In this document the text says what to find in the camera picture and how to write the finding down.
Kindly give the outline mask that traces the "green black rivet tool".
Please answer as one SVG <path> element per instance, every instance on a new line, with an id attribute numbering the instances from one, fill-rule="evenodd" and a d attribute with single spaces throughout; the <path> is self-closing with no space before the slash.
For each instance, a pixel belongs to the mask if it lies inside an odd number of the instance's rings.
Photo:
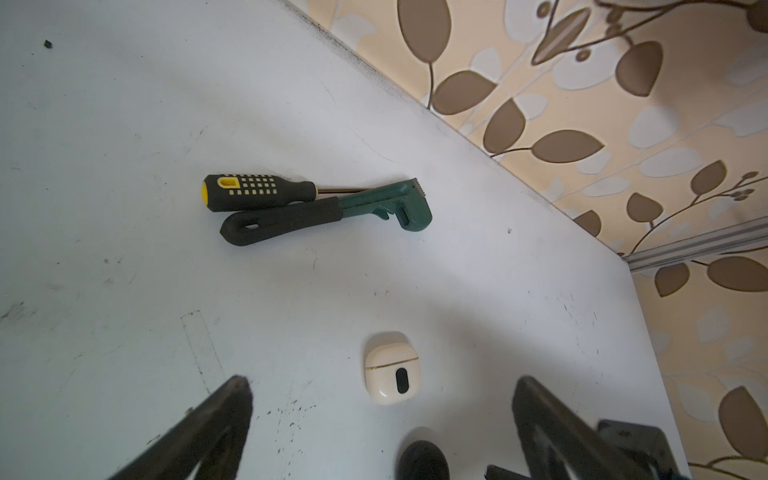
<path id="1" fill-rule="evenodd" d="M 227 213 L 220 233 L 235 246 L 365 214 L 383 220 L 394 216 L 404 230 L 411 232 L 424 230 L 433 219 L 425 193 L 415 178 L 363 189 L 360 193 L 322 195 L 312 202 Z"/>

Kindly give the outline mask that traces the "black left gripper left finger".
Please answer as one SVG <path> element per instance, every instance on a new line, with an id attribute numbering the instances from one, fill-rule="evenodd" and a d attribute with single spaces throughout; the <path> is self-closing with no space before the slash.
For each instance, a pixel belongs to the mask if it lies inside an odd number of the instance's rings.
<path id="1" fill-rule="evenodd" d="M 253 413 L 244 376 L 233 376 L 115 479 L 234 479 Z"/>

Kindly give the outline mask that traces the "cream earbud charging case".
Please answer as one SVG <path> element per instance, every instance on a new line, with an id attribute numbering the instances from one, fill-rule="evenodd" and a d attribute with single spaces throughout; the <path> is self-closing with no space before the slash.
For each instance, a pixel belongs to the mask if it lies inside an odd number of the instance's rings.
<path id="1" fill-rule="evenodd" d="M 375 404 L 394 405 L 413 398 L 422 385 L 420 358 L 409 343 L 372 349 L 364 363 L 366 390 Z"/>

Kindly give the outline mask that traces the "black yellow screwdriver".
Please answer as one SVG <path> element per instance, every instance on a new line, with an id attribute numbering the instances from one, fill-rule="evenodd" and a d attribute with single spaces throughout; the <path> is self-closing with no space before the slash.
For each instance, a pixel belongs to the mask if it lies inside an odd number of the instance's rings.
<path id="1" fill-rule="evenodd" d="M 362 188 L 318 187 L 272 174 L 212 174 L 205 177 L 201 198 L 212 212 L 238 212 L 312 202 L 322 195 L 354 194 Z"/>

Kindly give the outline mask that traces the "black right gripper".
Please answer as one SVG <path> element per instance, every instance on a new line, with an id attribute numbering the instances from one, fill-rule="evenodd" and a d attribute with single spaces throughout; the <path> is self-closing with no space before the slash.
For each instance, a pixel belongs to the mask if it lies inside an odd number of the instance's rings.
<path id="1" fill-rule="evenodd" d="M 664 432 L 653 426 L 616 420 L 601 420 L 593 429 L 610 446 L 639 466 L 648 469 L 652 479 L 679 479 L 681 474 Z"/>

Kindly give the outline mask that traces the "black round charging case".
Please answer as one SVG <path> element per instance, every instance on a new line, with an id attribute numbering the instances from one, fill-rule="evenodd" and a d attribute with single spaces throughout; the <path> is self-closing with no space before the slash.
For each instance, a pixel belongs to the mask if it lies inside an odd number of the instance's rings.
<path id="1" fill-rule="evenodd" d="M 396 465 L 396 480 L 449 480 L 450 471 L 440 448 L 427 440 L 410 444 Z"/>

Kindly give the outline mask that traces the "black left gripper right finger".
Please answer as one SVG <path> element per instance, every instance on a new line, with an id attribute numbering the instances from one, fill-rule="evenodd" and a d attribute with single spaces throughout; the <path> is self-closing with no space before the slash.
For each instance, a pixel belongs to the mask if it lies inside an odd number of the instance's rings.
<path id="1" fill-rule="evenodd" d="M 532 376 L 515 387 L 512 412 L 532 479 L 652 479 L 607 444 Z"/>

